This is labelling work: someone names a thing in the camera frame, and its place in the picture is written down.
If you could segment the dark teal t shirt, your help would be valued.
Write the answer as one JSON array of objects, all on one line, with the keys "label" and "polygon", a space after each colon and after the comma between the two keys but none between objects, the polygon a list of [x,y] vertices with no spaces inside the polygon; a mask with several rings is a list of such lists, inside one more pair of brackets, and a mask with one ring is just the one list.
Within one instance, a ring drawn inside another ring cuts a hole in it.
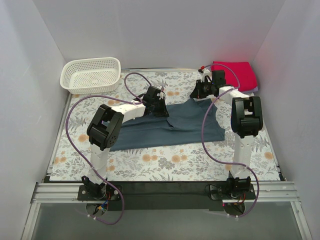
[{"label": "dark teal t shirt", "polygon": [[[200,143],[201,132],[206,142],[225,140],[225,130],[216,120],[217,108],[210,99],[195,101],[190,98],[184,103],[167,106],[169,117],[146,115],[122,124],[116,143],[111,151],[152,148],[161,146]],[[207,117],[202,127],[205,114]]]}]

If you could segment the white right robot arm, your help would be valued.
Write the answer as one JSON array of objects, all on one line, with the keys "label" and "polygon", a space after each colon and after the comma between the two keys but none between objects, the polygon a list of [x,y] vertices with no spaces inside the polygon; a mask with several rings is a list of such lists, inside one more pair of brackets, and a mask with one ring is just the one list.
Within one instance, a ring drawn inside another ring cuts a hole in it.
[{"label": "white right robot arm", "polygon": [[223,100],[231,106],[230,125],[234,133],[234,158],[230,162],[231,169],[228,178],[220,186],[215,186],[212,194],[219,197],[242,197],[253,193],[251,176],[255,172],[250,167],[252,145],[255,137],[263,128],[263,113],[261,99],[249,96],[228,85],[224,70],[209,71],[200,68],[201,78],[196,81],[195,88],[190,94],[193,99],[204,99],[209,95]]}]

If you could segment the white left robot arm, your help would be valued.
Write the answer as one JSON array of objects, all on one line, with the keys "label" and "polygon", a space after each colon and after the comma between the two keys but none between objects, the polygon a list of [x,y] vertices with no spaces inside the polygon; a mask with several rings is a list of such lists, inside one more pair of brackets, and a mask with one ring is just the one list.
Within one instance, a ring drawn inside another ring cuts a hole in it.
[{"label": "white left robot arm", "polygon": [[81,178],[86,192],[94,199],[100,200],[106,194],[104,186],[107,179],[107,161],[111,147],[116,143],[123,123],[136,118],[153,115],[168,117],[165,93],[150,86],[145,94],[131,102],[110,107],[99,106],[88,128],[90,142],[90,170]]}]

